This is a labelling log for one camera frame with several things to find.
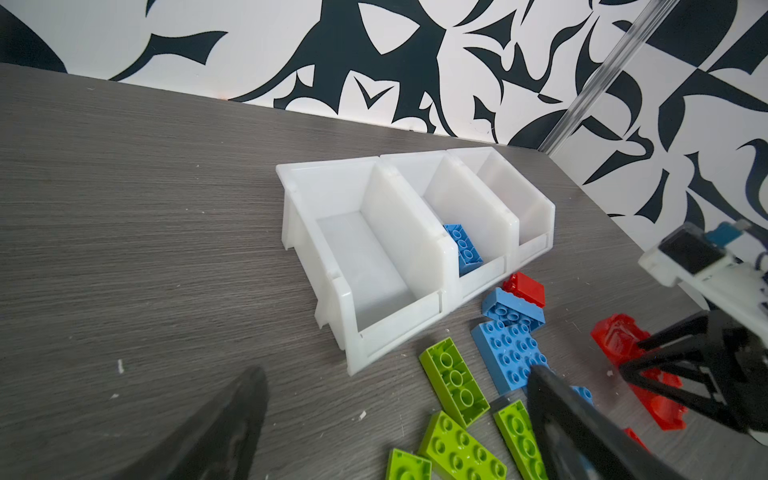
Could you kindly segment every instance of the storage bin compartment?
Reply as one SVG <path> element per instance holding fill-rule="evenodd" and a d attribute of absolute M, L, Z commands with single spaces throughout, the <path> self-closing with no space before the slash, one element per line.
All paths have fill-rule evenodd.
<path fill-rule="evenodd" d="M 458 158 L 447 151 L 381 158 L 397 168 L 440 224 L 461 224 L 482 257 L 479 268 L 459 279 L 460 303 L 499 281 L 513 267 L 518 248 L 517 217 Z"/>
<path fill-rule="evenodd" d="M 520 220 L 517 270 L 552 248 L 554 204 L 493 147 L 448 150 Z"/>
<path fill-rule="evenodd" d="M 286 188 L 283 243 L 296 248 L 318 324 L 331 325 L 350 375 L 439 318 L 458 269 L 455 246 L 396 170 L 370 157 L 277 172 Z"/>

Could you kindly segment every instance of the wallpaper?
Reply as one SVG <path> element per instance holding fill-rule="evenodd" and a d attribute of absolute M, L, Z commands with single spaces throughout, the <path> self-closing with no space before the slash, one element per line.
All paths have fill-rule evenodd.
<path fill-rule="evenodd" d="M 682 0 L 553 160 L 645 250 L 684 221 L 768 243 L 768 2 Z M 765 250 L 742 236 L 744 261 Z"/>
<path fill-rule="evenodd" d="M 0 61 L 536 148 L 649 0 L 0 0 Z"/>

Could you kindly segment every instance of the red lego brick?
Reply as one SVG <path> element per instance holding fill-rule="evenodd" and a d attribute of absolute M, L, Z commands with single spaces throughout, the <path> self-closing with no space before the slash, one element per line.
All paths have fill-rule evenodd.
<path fill-rule="evenodd" d="M 650 333 L 637 328 L 631 316 L 619 313 L 598 322 L 592 329 L 591 335 L 608 357 L 608 361 L 618 368 L 622 363 L 636 359 L 645 353 L 645 350 L 637 346 L 637 342 L 648 338 Z M 670 375 L 659 369 L 648 369 L 642 375 L 676 388 L 683 386 L 679 376 Z M 629 386 L 662 430 L 682 430 L 686 427 L 683 414 L 688 411 L 687 407 L 638 386 L 631 384 Z"/>
<path fill-rule="evenodd" d="M 648 450 L 648 447 L 645 446 L 642 440 L 640 440 L 640 437 L 637 436 L 637 433 L 634 432 L 633 429 L 624 429 L 624 433 L 626 433 L 629 438 L 633 439 L 635 442 L 639 443 L 641 447 L 645 449 L 646 452 L 650 453 L 650 450 Z"/>
<path fill-rule="evenodd" d="M 544 285 L 524 273 L 517 272 L 510 275 L 502 284 L 502 290 L 544 308 Z"/>

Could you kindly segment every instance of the lime green lego brick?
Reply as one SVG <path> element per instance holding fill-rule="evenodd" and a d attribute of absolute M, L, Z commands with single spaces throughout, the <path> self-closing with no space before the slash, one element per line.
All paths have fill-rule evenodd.
<path fill-rule="evenodd" d="M 428 459 L 398 449 L 392 449 L 389 453 L 386 480 L 430 480 L 431 478 L 432 462 Z"/>
<path fill-rule="evenodd" d="M 451 337 L 430 346 L 419 361 L 443 410 L 463 429 L 491 408 Z"/>
<path fill-rule="evenodd" d="M 498 429 L 502 431 L 504 443 L 507 444 L 520 474 L 525 480 L 546 480 L 547 472 L 544 461 L 533 435 L 531 419 L 525 410 L 523 402 L 517 402 L 499 410 L 493 415 Z"/>
<path fill-rule="evenodd" d="M 432 416 L 419 455 L 444 480 L 505 480 L 507 467 L 445 412 Z"/>

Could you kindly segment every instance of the gray wooden table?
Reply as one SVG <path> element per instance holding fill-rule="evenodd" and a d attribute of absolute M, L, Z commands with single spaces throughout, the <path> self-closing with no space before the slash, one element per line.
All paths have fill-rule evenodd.
<path fill-rule="evenodd" d="M 417 355 L 446 336 L 496 398 L 469 335 L 481 298 L 350 378 L 280 242 L 276 164 L 473 142 L 11 65 L 0 84 L 0 478 L 103 478 L 250 364 L 271 390 L 258 479 L 383 478 L 439 408 Z M 694 412 L 662 432 L 608 376 L 595 322 L 655 331 L 696 307 L 547 157 L 498 151 L 557 205 L 554 249 L 525 268 L 550 365 L 688 478 L 768 477 L 765 447 Z M 489 415 L 469 431 L 517 478 Z"/>

